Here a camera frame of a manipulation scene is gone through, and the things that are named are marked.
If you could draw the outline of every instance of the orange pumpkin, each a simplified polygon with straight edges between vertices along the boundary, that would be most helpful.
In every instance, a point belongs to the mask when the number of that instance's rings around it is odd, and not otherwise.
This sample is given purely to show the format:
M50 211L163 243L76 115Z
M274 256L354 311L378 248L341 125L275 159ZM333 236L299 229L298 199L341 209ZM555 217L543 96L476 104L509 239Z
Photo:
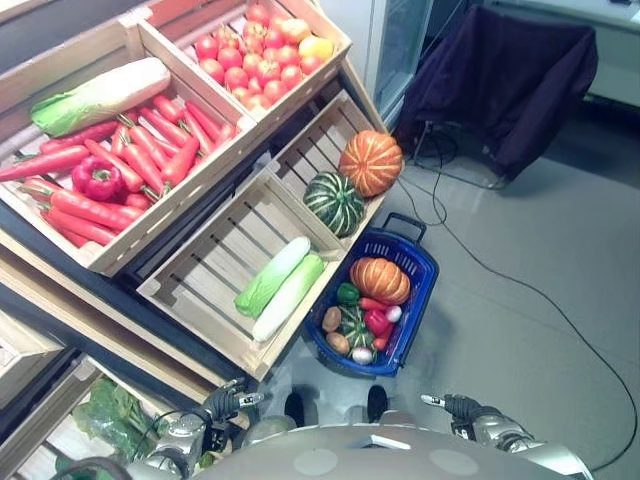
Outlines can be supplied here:
M392 136L363 130L349 140L339 168L363 197L372 197L393 185L402 164L402 150Z
M400 305L409 298L409 277L384 258L361 258L351 266L349 277L363 296L386 305Z

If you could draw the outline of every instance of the green striped squash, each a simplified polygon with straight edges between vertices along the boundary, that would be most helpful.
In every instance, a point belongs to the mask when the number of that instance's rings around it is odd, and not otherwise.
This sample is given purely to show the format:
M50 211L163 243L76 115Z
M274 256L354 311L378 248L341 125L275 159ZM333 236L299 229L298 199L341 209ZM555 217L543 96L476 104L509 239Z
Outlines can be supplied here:
M348 177L320 172L309 185L304 204L338 237L355 232L364 216L364 200Z

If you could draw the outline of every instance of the basket handle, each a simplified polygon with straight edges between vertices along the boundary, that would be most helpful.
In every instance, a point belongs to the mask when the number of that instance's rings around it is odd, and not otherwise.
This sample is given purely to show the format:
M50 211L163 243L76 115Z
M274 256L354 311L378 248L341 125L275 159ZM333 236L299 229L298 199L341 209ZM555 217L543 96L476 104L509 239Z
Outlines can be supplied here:
M400 220L402 222L408 223L418 228L420 230L420 234L418 235L418 238L416 240L409 238L409 240L411 240L414 243L417 243L418 245L420 244L420 242L422 242L422 238L424 237L424 234L427 232L427 226L423 222L415 220L414 218L411 218L411 217L407 217L406 215L402 215L401 213L391 212L389 215L387 215L387 219L382 224L383 230L386 229L387 224L389 223L389 220L391 220L392 218L395 218L396 220Z

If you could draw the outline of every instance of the pumpkin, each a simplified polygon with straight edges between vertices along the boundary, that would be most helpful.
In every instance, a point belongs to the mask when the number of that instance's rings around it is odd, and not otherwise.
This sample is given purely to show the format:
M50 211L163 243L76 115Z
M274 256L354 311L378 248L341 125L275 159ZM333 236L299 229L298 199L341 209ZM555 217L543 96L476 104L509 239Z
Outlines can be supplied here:
M363 130L349 140L339 169L366 198L388 190L400 175L402 165L402 150L392 136Z
M320 172L307 185L304 204L338 237L351 235L364 216L364 200L338 172Z
M409 277L384 258L361 258L349 270L351 283L360 292L387 305L400 305L409 298Z

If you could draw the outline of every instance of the tiled floor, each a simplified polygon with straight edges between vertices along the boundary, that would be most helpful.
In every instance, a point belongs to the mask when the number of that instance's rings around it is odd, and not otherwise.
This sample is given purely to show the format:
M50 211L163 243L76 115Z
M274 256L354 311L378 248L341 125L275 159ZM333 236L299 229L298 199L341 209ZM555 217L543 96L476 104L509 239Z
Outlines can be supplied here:
M443 177L438 196L448 224L483 261L554 298L618 369L640 403L640 137L575 121L502 192ZM431 189L433 173L404 175ZM423 218L436 221L429 197L407 185ZM395 186L376 219L411 213ZM565 444L588 465L608 459L631 432L621 386L543 299L487 273L442 228L423 246L440 277L408 364L376 379L394 408L423 426L448 431L449 418L421 393L463 393L518 419L535 436ZM282 412L298 389L308 423L359 419L371 379L333 371L302 335L264 385ZM640 440L598 480L640 478Z

